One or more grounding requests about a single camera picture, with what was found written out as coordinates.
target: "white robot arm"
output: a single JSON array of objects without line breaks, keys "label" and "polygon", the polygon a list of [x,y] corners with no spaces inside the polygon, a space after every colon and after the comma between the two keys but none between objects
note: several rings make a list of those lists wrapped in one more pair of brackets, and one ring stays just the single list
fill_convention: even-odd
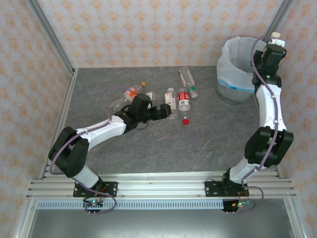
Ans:
[{"label": "white robot arm", "polygon": [[[293,142],[293,133],[286,131],[283,121],[280,94],[281,78],[276,75],[278,64],[286,55],[285,42],[273,39],[262,51],[253,55],[257,72],[252,83],[260,107],[260,127],[249,139],[244,158],[223,174],[220,182],[205,182],[206,196],[230,196],[248,193],[247,179],[258,171],[278,165]],[[236,211],[228,202],[224,211]]]},{"label": "white robot arm", "polygon": [[71,127],[64,128],[49,153],[49,159],[53,161],[61,148],[71,138],[77,136],[78,138],[70,143],[57,157],[55,165],[68,178],[74,178],[85,187],[100,191],[103,181],[85,165],[88,151],[101,142],[135,129],[138,123],[148,123],[150,120],[164,119],[170,114],[171,109],[169,105],[162,104],[152,107],[150,97],[139,93],[133,99],[131,105],[115,113],[110,119],[77,130]]}]

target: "red label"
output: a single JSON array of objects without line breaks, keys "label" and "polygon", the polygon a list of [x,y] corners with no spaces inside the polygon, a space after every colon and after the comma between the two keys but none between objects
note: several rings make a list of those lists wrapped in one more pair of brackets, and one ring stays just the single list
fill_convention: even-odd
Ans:
[{"label": "red label", "polygon": [[178,94],[178,100],[188,100],[189,101],[189,94],[186,92],[181,92]]}]

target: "gray tabletop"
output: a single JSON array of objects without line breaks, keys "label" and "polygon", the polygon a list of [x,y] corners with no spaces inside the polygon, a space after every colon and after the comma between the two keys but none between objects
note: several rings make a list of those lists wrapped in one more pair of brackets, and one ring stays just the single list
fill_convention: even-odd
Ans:
[{"label": "gray tabletop", "polygon": [[[142,81],[154,91],[155,104],[164,102],[167,88],[182,87],[179,67],[81,68],[73,91],[66,126],[74,129],[107,119],[100,105],[103,90],[112,85],[129,87]],[[111,138],[89,151],[87,165],[96,173],[152,173],[222,171],[244,156],[248,139],[259,127],[254,98],[229,105],[215,92],[215,66],[189,67],[198,97],[191,100],[190,124],[181,120],[151,121],[144,130]],[[122,93],[105,96],[109,105]]]}]

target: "white bottle cap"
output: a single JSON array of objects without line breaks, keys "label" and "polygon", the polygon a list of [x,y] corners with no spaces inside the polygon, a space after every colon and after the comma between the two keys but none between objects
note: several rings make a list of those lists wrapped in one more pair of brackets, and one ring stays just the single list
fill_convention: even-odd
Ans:
[{"label": "white bottle cap", "polygon": [[196,91],[191,91],[189,94],[192,98],[196,98],[198,96],[198,93]]},{"label": "white bottle cap", "polygon": [[281,33],[278,33],[278,32],[275,32],[275,31],[273,31],[272,32],[272,34],[271,34],[271,37],[274,37],[274,38],[280,38],[280,36],[281,36]]}]

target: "metal corner post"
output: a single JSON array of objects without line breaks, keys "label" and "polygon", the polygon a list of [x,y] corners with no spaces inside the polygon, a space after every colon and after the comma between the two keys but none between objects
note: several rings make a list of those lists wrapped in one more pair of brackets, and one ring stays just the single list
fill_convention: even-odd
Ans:
[{"label": "metal corner post", "polygon": [[54,49],[56,50],[58,56],[60,57],[63,65],[65,66],[66,70],[69,74],[72,74],[74,68],[67,57],[61,43],[59,42],[55,32],[53,31],[48,19],[46,18],[41,6],[39,5],[37,0],[26,0],[33,10],[34,14],[36,15],[38,21],[40,22],[43,30],[45,31],[47,37],[49,38],[51,44],[53,45]]},{"label": "metal corner post", "polygon": [[[77,73],[78,73],[78,68],[76,68],[74,70],[74,72],[71,74],[71,76],[69,78],[68,86],[66,88],[66,91],[65,91],[65,94],[64,94],[64,98],[63,98],[62,104],[61,104],[60,109],[59,109],[59,114],[58,114],[59,116],[57,118],[57,121],[56,121],[56,124],[55,124],[55,127],[54,127],[54,132],[53,132],[53,137],[52,137],[50,149],[53,147],[58,135],[60,134],[60,132],[62,131],[62,129],[65,126],[65,122],[66,122],[66,118],[67,118],[67,113],[68,113],[68,108],[69,108],[69,105],[70,105],[71,96],[73,94],[73,90],[74,90],[74,87],[75,87]],[[43,177],[44,177],[48,161],[49,161],[49,159],[47,157],[45,157],[44,158],[44,163],[42,165],[41,172],[40,172],[40,175],[39,175],[40,179],[43,179]]]},{"label": "metal corner post", "polygon": [[278,30],[278,27],[281,25],[283,19],[285,18],[286,14],[288,13],[289,8],[293,4],[295,0],[284,0],[281,4],[279,10],[277,11],[272,23],[270,24],[266,35],[270,36],[273,31]]}]

